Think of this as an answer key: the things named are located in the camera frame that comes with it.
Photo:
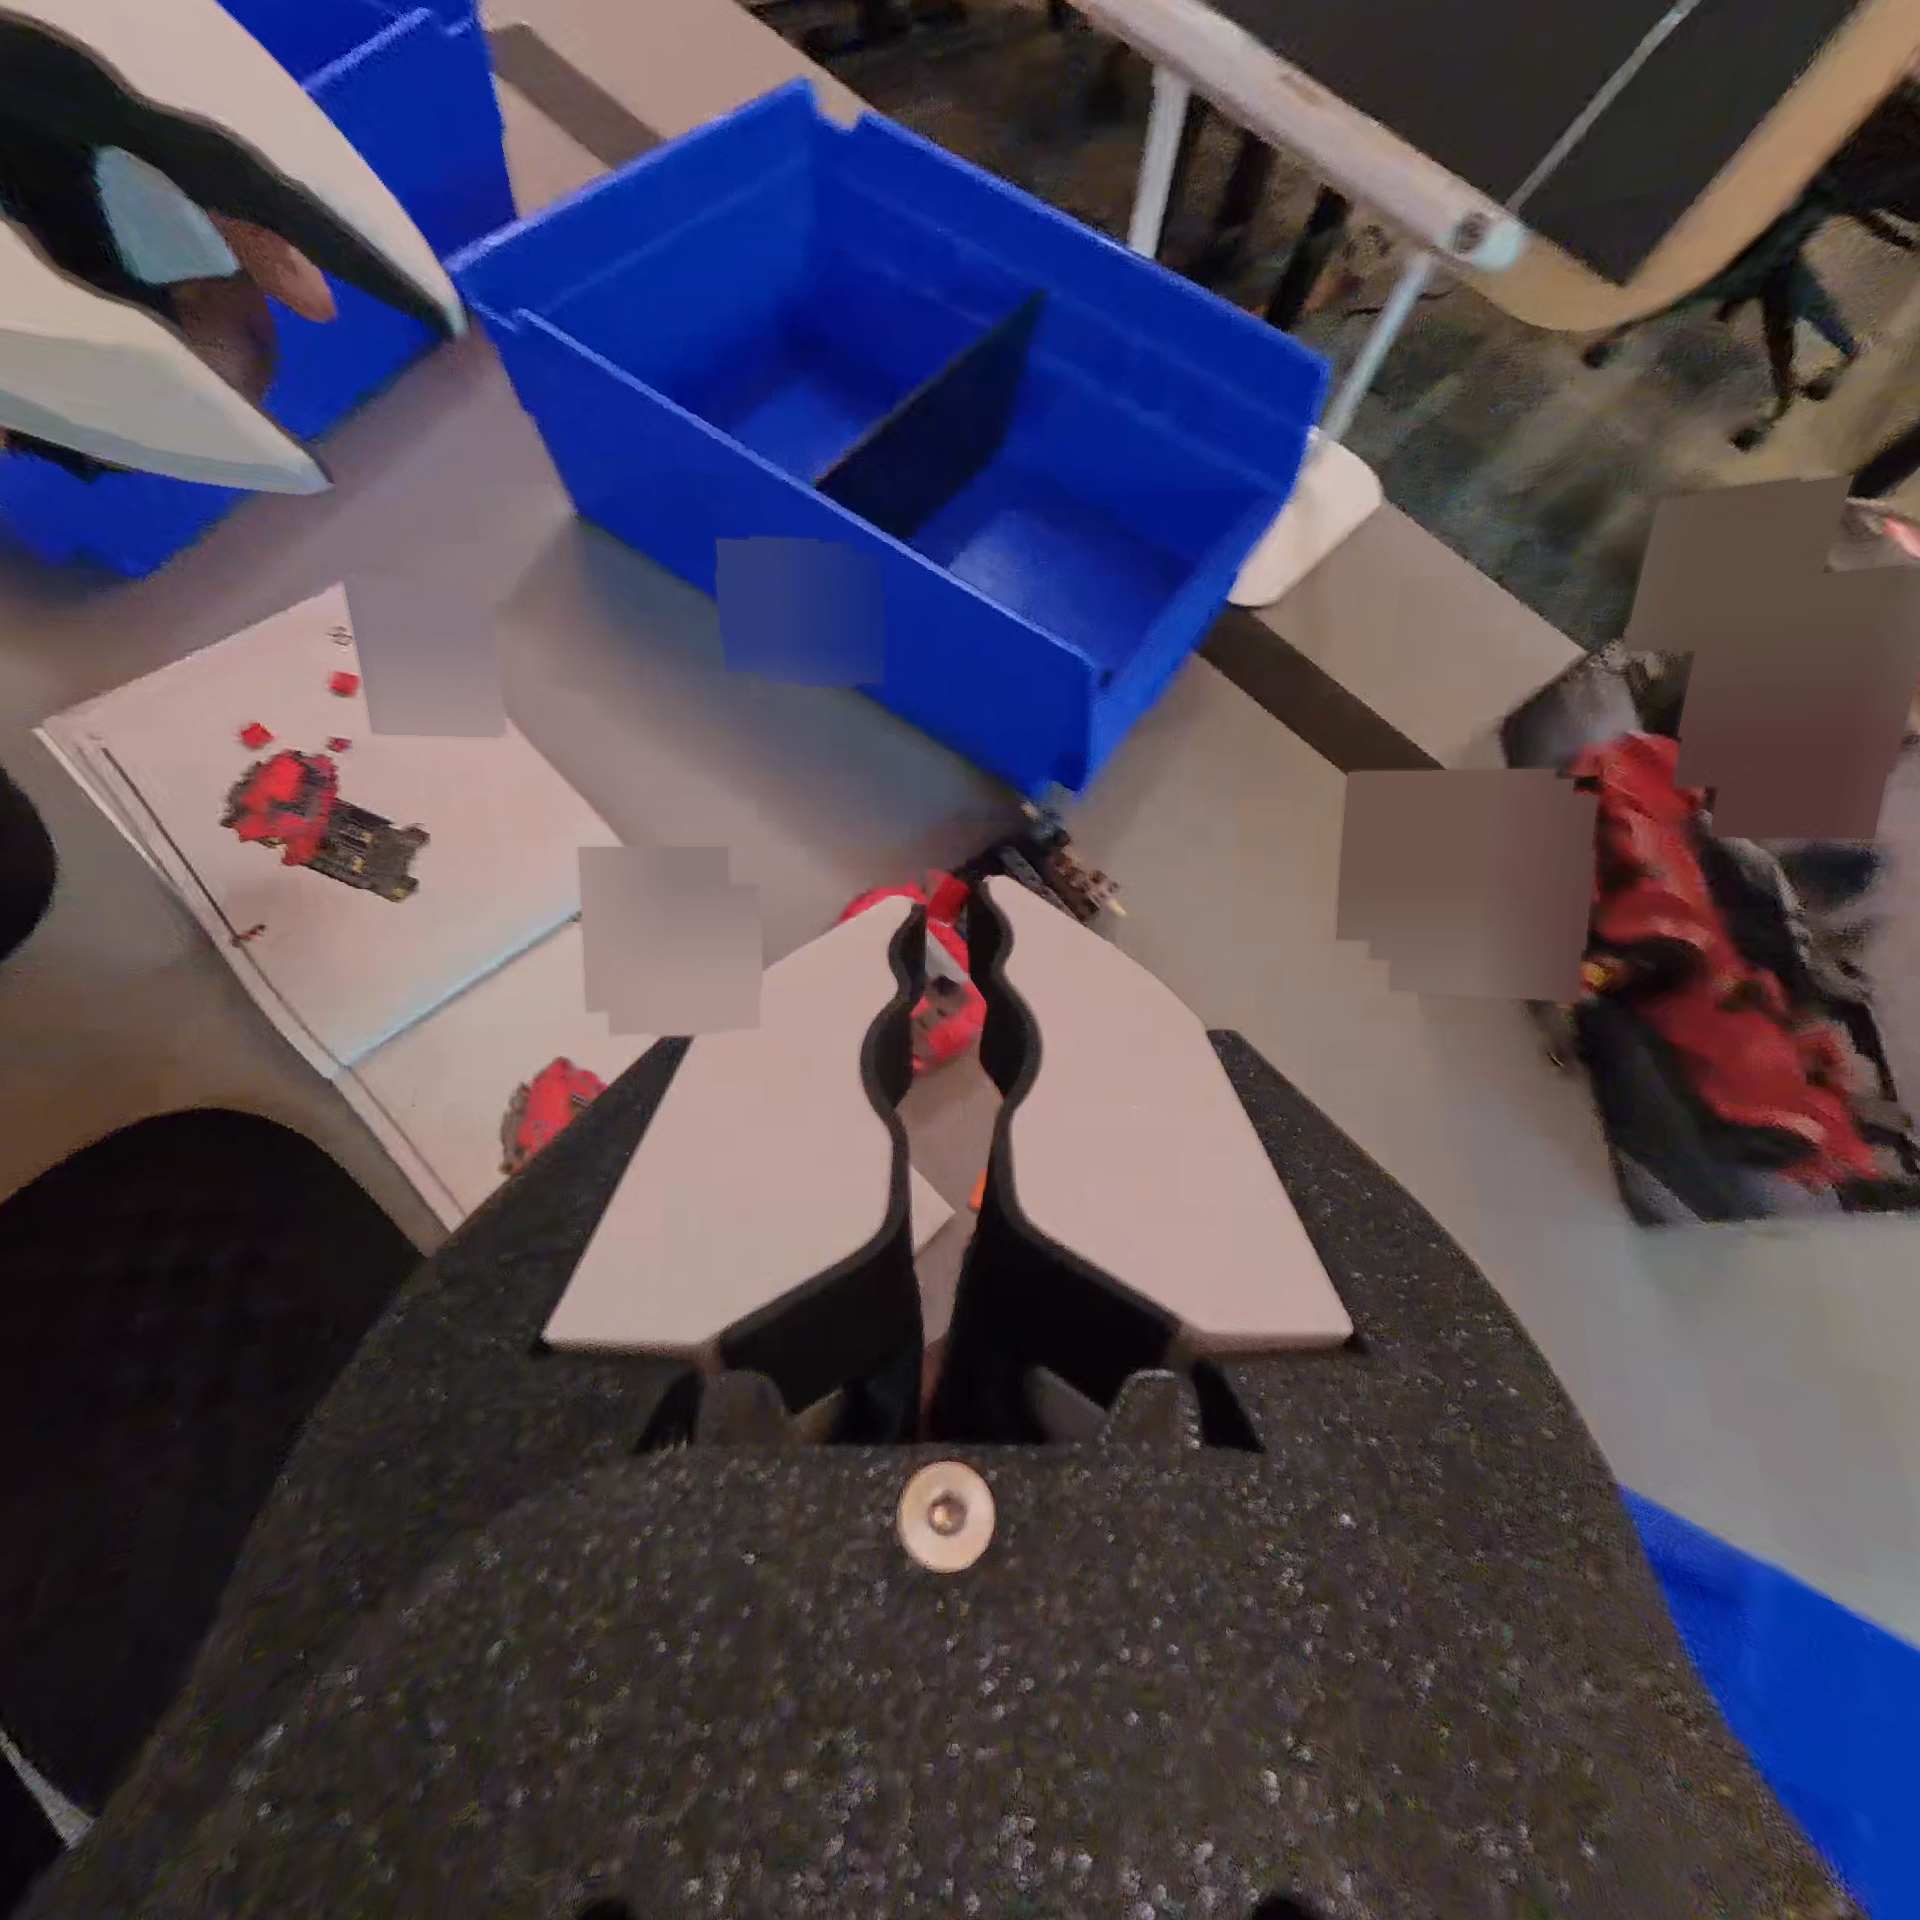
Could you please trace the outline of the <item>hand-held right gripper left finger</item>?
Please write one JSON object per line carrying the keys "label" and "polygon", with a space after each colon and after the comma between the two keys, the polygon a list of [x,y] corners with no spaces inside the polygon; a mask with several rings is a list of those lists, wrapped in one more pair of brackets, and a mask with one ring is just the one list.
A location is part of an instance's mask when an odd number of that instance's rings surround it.
{"label": "hand-held right gripper left finger", "polygon": [[544,1323],[558,1353],[877,1369],[920,1343],[913,1083],[922,908],[840,921],[689,1039]]}

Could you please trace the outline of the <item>person's left hand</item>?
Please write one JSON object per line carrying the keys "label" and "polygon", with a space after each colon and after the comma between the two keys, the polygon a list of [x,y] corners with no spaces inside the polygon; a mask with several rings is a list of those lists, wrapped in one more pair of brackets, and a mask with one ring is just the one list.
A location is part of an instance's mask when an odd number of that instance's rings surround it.
{"label": "person's left hand", "polygon": [[321,271],[271,230],[208,212],[234,267],[219,279],[175,285],[175,318],[194,351],[247,399],[264,399],[278,367],[271,301],[301,321],[328,325],[338,306]]}

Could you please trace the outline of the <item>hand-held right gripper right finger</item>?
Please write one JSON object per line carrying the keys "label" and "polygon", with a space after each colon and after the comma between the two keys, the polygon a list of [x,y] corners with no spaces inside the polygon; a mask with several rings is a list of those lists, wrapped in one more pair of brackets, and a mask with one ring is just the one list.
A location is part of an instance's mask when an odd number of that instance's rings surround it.
{"label": "hand-held right gripper right finger", "polygon": [[1202,1357],[1329,1350],[1353,1318],[1187,1004],[1017,881],[975,886],[992,1206]]}

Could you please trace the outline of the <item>black rounded object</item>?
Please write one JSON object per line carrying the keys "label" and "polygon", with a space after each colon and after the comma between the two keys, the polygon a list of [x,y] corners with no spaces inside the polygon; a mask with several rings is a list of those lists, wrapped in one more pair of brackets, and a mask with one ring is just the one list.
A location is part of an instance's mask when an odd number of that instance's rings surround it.
{"label": "black rounded object", "polygon": [[418,1252],[290,1127],[174,1110],[2,1204],[2,1718],[96,1813]]}
{"label": "black rounded object", "polygon": [[11,779],[2,787],[2,962],[45,919],[56,891],[56,846],[32,797]]}

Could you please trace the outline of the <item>red and black lego car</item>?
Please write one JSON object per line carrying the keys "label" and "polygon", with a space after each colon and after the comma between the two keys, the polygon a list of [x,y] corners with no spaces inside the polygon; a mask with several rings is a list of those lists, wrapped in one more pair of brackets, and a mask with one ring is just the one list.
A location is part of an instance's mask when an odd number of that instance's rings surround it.
{"label": "red and black lego car", "polygon": [[889,900],[905,900],[922,911],[922,989],[911,1013],[911,1068],[925,1077],[975,1050],[986,1018],[986,1002],[970,978],[968,909],[986,878],[1010,878],[1061,908],[1080,926],[1119,919],[1119,885],[1083,860],[1065,820],[1034,802],[1021,805],[1021,823],[997,834],[947,869],[872,886],[850,898],[837,921],[846,923]]}

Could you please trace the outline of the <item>white rounded tabletop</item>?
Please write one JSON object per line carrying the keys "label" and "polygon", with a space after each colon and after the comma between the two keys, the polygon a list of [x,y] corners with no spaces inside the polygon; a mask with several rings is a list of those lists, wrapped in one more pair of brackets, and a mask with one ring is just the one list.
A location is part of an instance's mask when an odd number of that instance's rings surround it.
{"label": "white rounded tabletop", "polygon": [[1376,471],[1321,427],[1306,437],[1285,510],[1263,531],[1230,588],[1230,605],[1273,609],[1384,502]]}

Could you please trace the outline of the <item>black office chair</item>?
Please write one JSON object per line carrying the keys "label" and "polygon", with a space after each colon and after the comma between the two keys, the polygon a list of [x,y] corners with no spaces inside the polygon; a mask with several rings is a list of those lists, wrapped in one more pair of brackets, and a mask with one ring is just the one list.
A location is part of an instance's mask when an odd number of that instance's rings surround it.
{"label": "black office chair", "polygon": [[1808,258],[1810,243],[1835,221],[1914,251],[1918,220],[1918,81],[1904,78],[1810,182],[1753,243],[1696,287],[1640,321],[1601,332],[1579,359],[1607,367],[1626,337],[1655,321],[1709,306],[1718,325],[1753,303],[1767,351],[1767,402],[1729,435],[1739,452],[1759,447],[1798,399],[1833,396],[1862,355],[1826,282]]}

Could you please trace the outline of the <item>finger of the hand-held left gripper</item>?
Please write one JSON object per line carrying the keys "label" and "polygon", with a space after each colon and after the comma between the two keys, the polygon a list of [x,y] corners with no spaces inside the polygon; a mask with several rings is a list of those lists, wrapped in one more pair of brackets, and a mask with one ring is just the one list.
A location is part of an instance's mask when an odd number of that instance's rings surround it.
{"label": "finger of the hand-held left gripper", "polygon": [[414,218],[222,4],[5,4],[5,131],[151,164],[446,338],[463,303]]}
{"label": "finger of the hand-held left gripper", "polygon": [[2,221],[2,427],[96,465],[278,497],[328,490],[315,458],[153,311],[62,275]]}

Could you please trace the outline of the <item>blue plastic bin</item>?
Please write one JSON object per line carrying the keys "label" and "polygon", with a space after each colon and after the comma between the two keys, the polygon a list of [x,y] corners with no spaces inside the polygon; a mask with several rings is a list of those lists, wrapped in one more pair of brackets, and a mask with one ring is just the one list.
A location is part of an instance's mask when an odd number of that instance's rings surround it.
{"label": "blue plastic bin", "polygon": [[1761,1778],[1869,1915],[1914,1917],[1914,1646],[1640,1495],[1619,1500]]}
{"label": "blue plastic bin", "polygon": [[[414,218],[437,257],[503,226],[511,182],[474,4],[225,2]],[[277,425],[319,442],[419,359],[433,334],[335,279],[328,325],[273,311]],[[137,471],[78,478],[26,450],[2,462],[5,546],[137,581],[224,519],[240,492]]]}
{"label": "blue plastic bin", "polygon": [[871,564],[861,691],[1080,791],[1289,502],[1327,363],[790,82],[450,266],[575,511],[701,591],[754,538]]}

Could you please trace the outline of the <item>black-topped table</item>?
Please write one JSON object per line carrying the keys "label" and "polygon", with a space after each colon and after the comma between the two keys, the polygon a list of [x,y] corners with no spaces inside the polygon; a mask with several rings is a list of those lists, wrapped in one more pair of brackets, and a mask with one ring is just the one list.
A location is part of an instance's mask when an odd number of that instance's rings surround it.
{"label": "black-topped table", "polygon": [[1433,271],[1535,330],[1693,293],[1914,65],[1914,2],[1090,2],[1153,70],[1127,243],[1153,253],[1199,99],[1409,263],[1322,415],[1343,438]]}

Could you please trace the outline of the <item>lego set box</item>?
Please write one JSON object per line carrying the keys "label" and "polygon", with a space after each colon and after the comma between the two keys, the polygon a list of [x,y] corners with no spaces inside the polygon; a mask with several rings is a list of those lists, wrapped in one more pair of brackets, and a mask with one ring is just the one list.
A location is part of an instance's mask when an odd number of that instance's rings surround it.
{"label": "lego set box", "polygon": [[1584,1071],[1640,1228],[1914,1214],[1914,998],[1891,986],[1914,860],[1753,842],[1677,778],[1689,661],[1605,643],[1505,716],[1505,765],[1595,799],[1582,982],[1531,1013]]}

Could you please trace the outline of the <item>lego instruction booklet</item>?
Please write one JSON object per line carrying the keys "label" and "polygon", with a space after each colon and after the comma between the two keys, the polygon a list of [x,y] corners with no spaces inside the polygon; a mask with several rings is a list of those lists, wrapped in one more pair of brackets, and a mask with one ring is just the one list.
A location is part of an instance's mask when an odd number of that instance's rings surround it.
{"label": "lego instruction booklet", "polygon": [[342,585],[35,741],[446,1233],[650,1044],[582,1009],[613,829],[513,726],[377,733]]}

